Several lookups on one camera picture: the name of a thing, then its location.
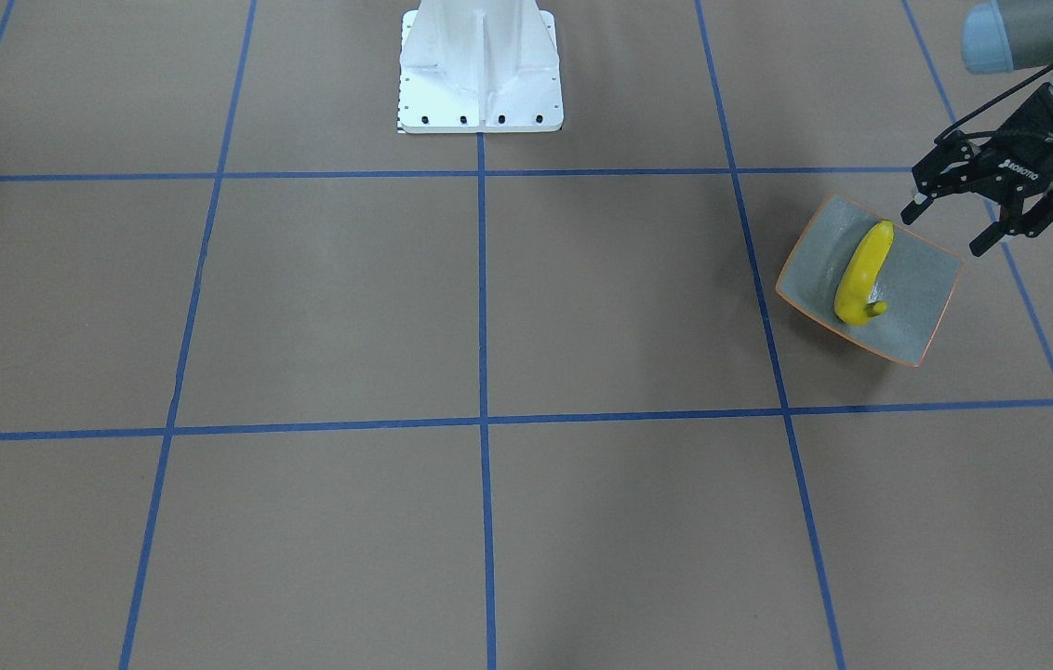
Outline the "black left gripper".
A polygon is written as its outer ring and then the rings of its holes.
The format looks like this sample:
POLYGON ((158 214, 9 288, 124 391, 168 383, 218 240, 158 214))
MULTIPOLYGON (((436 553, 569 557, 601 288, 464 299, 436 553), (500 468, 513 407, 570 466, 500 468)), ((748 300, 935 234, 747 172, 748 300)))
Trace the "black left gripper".
POLYGON ((1037 237, 1053 223, 1053 86, 1030 94, 999 129, 948 129, 911 174, 916 190, 901 210, 903 225, 943 196, 978 194, 998 204, 998 216, 969 242, 973 256, 1007 236, 1037 237))

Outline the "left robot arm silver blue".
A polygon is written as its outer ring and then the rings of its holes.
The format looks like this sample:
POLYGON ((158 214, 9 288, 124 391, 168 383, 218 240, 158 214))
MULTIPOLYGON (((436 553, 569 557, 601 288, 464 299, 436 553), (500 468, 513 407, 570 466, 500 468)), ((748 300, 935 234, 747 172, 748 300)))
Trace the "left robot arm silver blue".
POLYGON ((913 224, 936 199, 978 194, 998 206, 997 221, 970 242, 981 256, 1006 236, 1034 238, 1053 223, 1053 1, 985 1, 962 27, 962 62, 973 74, 1032 71, 1030 90, 1002 126, 941 131, 913 168, 916 194, 902 209, 913 224))

